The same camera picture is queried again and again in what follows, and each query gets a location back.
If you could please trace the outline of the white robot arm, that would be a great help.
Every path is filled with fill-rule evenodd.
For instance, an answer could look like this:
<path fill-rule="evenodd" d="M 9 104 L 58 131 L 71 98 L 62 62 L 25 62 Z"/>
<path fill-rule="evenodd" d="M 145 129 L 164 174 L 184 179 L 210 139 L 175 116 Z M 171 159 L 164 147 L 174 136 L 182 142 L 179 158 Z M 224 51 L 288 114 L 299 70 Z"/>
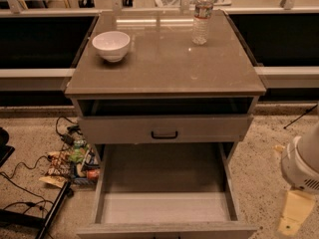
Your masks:
<path fill-rule="evenodd" d="M 284 195 L 277 231 L 283 236 L 294 236 L 319 194 L 319 123 L 287 144 L 280 164 L 282 176 L 291 188 Z"/>

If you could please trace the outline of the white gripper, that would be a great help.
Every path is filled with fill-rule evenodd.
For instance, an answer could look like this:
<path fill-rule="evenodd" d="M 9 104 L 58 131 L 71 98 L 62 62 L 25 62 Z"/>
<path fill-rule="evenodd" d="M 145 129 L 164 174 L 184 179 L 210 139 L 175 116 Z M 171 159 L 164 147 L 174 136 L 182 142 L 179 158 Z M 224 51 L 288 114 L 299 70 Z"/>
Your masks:
<path fill-rule="evenodd" d="M 318 139 L 315 136 L 296 136 L 286 148 L 276 144 L 273 149 L 283 152 L 283 178 L 294 189 L 299 189 L 285 193 L 277 229 L 284 236 L 294 236 L 315 206 L 315 196 L 311 193 L 319 193 Z"/>

